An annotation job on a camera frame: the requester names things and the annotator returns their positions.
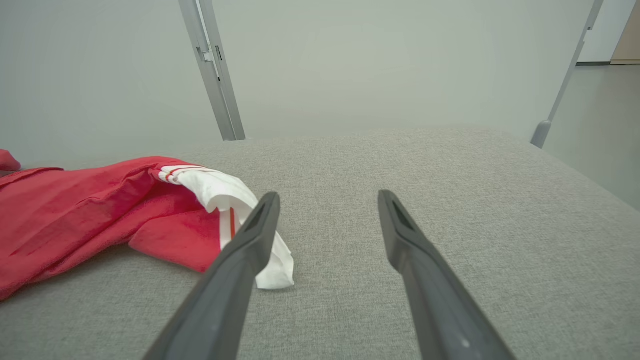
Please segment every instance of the beige door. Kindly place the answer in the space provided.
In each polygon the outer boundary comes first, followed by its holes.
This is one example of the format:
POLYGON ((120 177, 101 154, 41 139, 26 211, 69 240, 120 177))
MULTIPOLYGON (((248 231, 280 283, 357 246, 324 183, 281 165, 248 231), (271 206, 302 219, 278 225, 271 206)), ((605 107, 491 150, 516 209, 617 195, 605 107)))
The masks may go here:
POLYGON ((636 2, 634 11, 631 12, 611 64, 640 64, 640 1, 636 2))

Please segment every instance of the floor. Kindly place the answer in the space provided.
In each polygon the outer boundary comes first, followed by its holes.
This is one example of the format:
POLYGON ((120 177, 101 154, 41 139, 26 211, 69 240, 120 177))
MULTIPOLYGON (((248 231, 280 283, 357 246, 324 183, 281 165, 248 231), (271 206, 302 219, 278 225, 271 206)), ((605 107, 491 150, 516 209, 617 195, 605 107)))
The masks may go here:
POLYGON ((640 65, 577 67, 543 149, 640 210, 640 65))

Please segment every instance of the black baseboard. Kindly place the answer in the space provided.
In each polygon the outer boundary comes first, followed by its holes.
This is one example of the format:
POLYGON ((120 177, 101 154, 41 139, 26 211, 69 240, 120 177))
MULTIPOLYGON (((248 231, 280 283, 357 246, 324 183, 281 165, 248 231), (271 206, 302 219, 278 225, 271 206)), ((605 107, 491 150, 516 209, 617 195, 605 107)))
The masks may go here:
POLYGON ((611 61, 585 61, 585 62, 578 62, 575 64, 575 66, 607 66, 607 65, 611 65, 611 61))

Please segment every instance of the red fabric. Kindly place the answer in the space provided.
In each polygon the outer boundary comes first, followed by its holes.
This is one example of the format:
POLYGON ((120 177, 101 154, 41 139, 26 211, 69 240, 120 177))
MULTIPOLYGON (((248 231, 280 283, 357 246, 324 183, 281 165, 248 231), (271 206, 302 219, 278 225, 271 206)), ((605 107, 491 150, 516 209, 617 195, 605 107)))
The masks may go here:
POLYGON ((0 171, 18 171, 20 163, 7 151, 0 149, 0 171))
POLYGON ((37 168, 0 178, 0 300, 121 243, 203 272, 220 253, 220 214, 158 180, 152 157, 108 167, 37 168))

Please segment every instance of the gray fabric surface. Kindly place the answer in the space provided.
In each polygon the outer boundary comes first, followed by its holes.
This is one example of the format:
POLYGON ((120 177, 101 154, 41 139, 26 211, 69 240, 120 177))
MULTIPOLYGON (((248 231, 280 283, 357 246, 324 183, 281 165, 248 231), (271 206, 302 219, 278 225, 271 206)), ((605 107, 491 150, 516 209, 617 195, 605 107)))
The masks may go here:
MULTIPOLYGON (((520 359, 640 352, 640 213, 543 151, 474 129, 172 154, 282 198, 296 285, 254 290, 240 359, 416 359, 377 192, 394 191, 520 359)), ((138 359, 198 274, 126 248, 0 305, 2 359, 138 359)))

